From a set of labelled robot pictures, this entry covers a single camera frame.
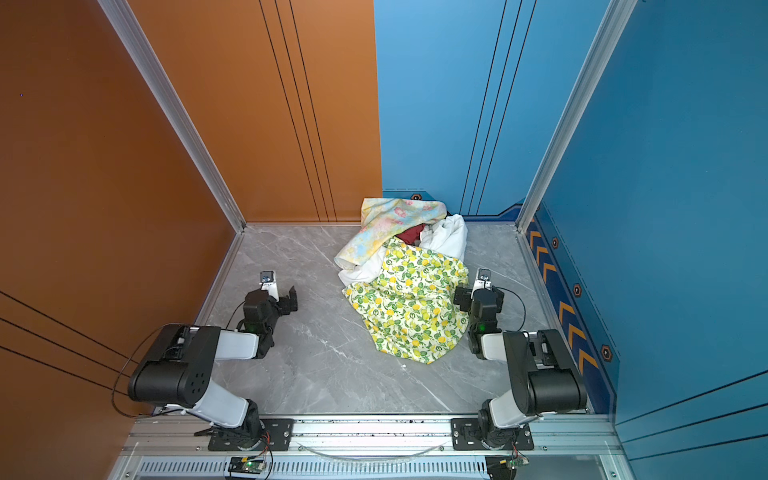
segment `yellow lemon pattern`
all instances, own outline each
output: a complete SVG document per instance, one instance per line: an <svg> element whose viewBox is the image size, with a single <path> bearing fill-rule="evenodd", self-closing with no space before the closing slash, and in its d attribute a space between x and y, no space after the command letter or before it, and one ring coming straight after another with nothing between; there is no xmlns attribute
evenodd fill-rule
<svg viewBox="0 0 768 480"><path fill-rule="evenodd" d="M363 316L380 352L432 363L450 351L467 328L467 313L453 304L456 287L467 283L467 268L455 258L395 237L384 246L382 274L342 292Z"/></svg>

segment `gray marble floor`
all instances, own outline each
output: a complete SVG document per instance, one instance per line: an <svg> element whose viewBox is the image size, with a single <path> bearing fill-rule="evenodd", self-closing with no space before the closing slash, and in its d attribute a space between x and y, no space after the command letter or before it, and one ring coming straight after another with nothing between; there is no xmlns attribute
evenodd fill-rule
<svg viewBox="0 0 768 480"><path fill-rule="evenodd" d="M511 225L468 223L465 263L493 271L497 286L525 301L525 329L547 328L531 278L514 243ZM333 257L357 227L248 227L208 320L225 326L259 272L275 270L280 294L296 286L299 311L281 317L276 345L261 360L217 362L213 379L254 400L262 413L475 412L509 390L506 365L477 359L466 337L448 354L425 365L378 352L360 315L341 294ZM242 319L235 313L232 324ZM502 329L517 329L520 302L511 294L498 316Z"/></svg>

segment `blue wall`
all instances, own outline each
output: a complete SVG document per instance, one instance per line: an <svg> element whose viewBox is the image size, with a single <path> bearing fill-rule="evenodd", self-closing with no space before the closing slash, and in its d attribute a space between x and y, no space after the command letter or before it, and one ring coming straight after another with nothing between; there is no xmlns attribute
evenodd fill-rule
<svg viewBox="0 0 768 480"><path fill-rule="evenodd" d="M472 215L525 197L607 4L376 0L385 195Z"/></svg>
<svg viewBox="0 0 768 480"><path fill-rule="evenodd" d="M620 355L640 479L735 478L765 447L701 448L765 434L764 407L657 432L768 402L763 375L669 406L768 368L767 19L756 0L638 2L545 196Z"/></svg>

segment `pile of clothes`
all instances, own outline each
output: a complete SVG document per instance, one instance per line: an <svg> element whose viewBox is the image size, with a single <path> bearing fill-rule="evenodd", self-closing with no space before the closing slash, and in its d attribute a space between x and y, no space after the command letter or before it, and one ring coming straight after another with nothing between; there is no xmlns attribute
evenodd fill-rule
<svg viewBox="0 0 768 480"><path fill-rule="evenodd" d="M432 363L462 338L468 316L453 304L464 266L467 228L436 201L368 198L362 228L336 258L343 294L376 348Z"/></svg>

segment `white cloth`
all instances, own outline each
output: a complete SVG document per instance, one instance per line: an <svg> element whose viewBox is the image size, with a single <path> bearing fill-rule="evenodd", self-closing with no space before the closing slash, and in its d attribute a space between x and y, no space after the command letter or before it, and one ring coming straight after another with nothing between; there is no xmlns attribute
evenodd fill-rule
<svg viewBox="0 0 768 480"><path fill-rule="evenodd" d="M464 250L467 248L467 226L464 223L464 217L456 214L434 225L424 226L419 247L442 253L447 257L458 258L463 262ZM351 270L340 271L339 278L344 286L355 282L371 283L384 270L385 254L386 248L381 247L362 265L355 266Z"/></svg>
<svg viewBox="0 0 768 480"><path fill-rule="evenodd" d="M467 249L467 226L461 215L451 215L434 225L427 225L422 230L421 239L419 247L458 258L464 262L464 250Z"/></svg>
<svg viewBox="0 0 768 480"><path fill-rule="evenodd" d="M344 286L349 286L355 282L371 283L373 279L381 275L384 270L384 255L386 248L380 247L368 260L362 265L355 265L351 270L342 270L339 272L339 278Z"/></svg>

